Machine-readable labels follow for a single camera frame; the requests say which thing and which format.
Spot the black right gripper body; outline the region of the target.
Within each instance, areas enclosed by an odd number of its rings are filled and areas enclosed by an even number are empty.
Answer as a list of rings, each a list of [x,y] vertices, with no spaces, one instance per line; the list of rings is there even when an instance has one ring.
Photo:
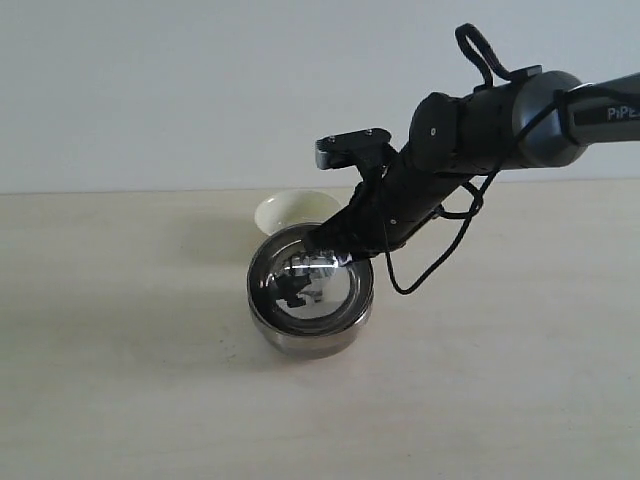
[[[356,185],[347,205],[349,253],[353,258],[373,258],[395,250],[382,182],[381,172],[370,172]]]

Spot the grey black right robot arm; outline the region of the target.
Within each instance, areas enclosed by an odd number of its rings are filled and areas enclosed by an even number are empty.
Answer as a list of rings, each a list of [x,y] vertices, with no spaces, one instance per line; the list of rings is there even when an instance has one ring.
[[[342,210],[305,234],[308,249],[353,261],[394,251],[474,177],[562,168],[593,144],[638,139],[637,74],[588,84],[538,65],[508,70],[474,25],[455,37],[483,81],[463,97],[424,98],[402,148],[381,128],[318,140],[320,169],[352,166],[362,179]]]

